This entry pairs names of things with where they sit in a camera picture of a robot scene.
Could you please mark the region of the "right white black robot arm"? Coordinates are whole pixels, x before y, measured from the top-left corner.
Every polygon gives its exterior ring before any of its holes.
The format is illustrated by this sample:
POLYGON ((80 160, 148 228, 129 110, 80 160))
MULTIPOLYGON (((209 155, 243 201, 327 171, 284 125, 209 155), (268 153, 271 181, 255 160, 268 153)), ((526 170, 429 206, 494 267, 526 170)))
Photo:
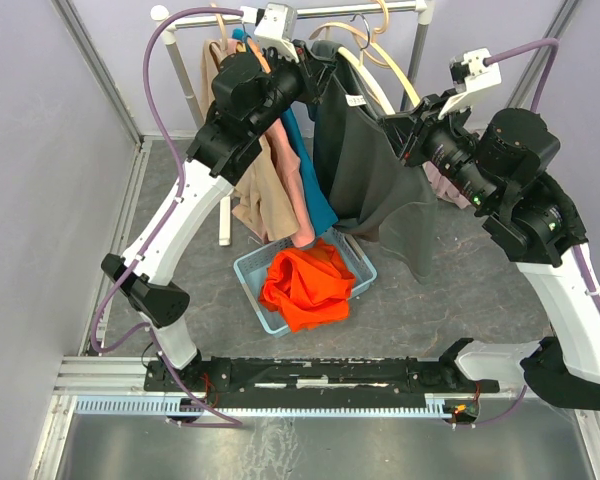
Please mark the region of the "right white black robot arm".
POLYGON ((466 348, 442 362, 440 382, 461 391, 474 379, 512 374, 545 402, 600 411, 600 284, 573 200, 548 173, 559 139, 541 116, 498 111, 482 135, 467 111, 445 112, 430 95, 381 129, 408 167, 431 164, 473 207, 483 228, 531 284, 552 335, 522 347, 466 348))

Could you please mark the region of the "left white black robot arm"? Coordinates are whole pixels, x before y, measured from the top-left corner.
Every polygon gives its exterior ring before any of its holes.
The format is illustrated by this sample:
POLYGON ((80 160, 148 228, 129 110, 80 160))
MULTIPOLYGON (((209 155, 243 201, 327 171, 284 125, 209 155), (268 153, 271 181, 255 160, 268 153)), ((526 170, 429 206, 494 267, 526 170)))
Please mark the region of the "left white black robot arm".
POLYGON ((184 314, 190 296, 173 276, 181 256, 220 200, 261 153, 261 137, 294 102, 317 104, 336 68, 302 41, 295 58, 280 57, 263 69, 252 53, 227 56, 211 82, 213 101, 204 125, 179 164, 169 196, 122 254, 107 254, 101 268, 140 314, 142 327, 168 364, 167 379, 189 390, 201 378, 200 354, 184 314))

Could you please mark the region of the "blue t shirt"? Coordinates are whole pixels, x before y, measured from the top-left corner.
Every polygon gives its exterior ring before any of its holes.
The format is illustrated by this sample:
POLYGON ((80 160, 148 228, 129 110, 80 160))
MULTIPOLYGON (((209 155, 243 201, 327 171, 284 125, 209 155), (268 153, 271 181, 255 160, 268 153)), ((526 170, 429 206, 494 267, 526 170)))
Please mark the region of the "blue t shirt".
POLYGON ((302 136, 293 112, 288 109, 277 120, 282 121, 290 145, 300 159, 300 175, 303 190, 316 238, 337 221, 337 216, 318 185, 315 169, 306 147, 302 144, 302 136))

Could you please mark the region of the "dark grey t shirt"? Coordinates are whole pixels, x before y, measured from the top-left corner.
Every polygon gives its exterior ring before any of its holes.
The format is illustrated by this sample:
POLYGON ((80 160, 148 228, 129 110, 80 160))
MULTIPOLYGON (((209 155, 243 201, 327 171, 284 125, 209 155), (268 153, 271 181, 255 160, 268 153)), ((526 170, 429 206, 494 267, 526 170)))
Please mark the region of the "dark grey t shirt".
POLYGON ((423 169, 403 166, 394 154, 371 98, 364 94, 363 106, 348 104, 349 95, 362 92, 362 80, 338 48, 327 40, 311 47, 314 55, 337 62, 322 102, 309 109, 320 188, 338 230, 379 243, 424 283, 432 272, 437 199, 423 169))

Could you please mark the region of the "white hanger of grey shirt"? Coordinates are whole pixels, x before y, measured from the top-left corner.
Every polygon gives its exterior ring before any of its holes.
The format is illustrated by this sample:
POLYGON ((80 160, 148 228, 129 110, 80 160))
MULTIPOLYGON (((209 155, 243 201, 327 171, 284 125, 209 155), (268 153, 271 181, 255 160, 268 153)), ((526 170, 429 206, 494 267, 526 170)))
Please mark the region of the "white hanger of grey shirt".
POLYGON ((363 35, 363 37, 366 39, 366 43, 360 48, 359 54, 353 54, 344 46, 341 46, 338 49, 338 54, 351 65, 351 67, 356 71, 358 76, 364 81, 367 90, 370 93, 370 96, 381 107, 383 112, 387 115, 394 114, 395 110, 393 109, 391 102, 387 98, 383 89, 373 77, 373 75, 369 72, 369 70, 364 66, 364 51, 370 46, 371 43, 371 28, 369 26, 368 21, 366 20, 366 17, 361 13, 356 13, 352 17, 351 21, 354 21, 357 17, 360 17, 364 23, 366 33, 363 35))

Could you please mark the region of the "orange t shirt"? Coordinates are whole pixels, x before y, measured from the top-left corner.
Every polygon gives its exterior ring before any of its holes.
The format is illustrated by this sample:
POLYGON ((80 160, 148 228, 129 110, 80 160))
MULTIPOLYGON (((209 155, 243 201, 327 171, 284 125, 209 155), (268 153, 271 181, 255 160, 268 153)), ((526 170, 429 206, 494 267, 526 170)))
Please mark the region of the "orange t shirt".
POLYGON ((293 333, 312 330, 349 317, 355 281, 338 249, 319 238, 310 248, 276 254, 259 302, 278 313, 293 333))

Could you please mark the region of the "beige plastic hanger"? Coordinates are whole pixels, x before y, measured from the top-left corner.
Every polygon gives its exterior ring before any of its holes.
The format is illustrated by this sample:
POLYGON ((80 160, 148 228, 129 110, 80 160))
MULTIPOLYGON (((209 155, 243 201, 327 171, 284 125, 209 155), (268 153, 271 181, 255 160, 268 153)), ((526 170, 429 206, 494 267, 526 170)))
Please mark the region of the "beige plastic hanger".
POLYGON ((364 34, 356 27, 342 22, 326 22, 317 27, 309 36, 310 40, 317 39, 321 33, 324 38, 328 38, 328 31, 331 29, 341 29, 348 31, 354 38, 362 57, 367 57, 373 64, 380 68, 391 70, 403 87, 406 97, 414 106, 420 103, 420 96, 417 94, 407 75, 398 66, 396 61, 386 52, 386 50, 377 43, 377 37, 386 32, 389 27, 389 9, 386 1, 378 0, 376 4, 380 6, 383 15, 383 23, 380 27, 374 27, 369 34, 364 34))

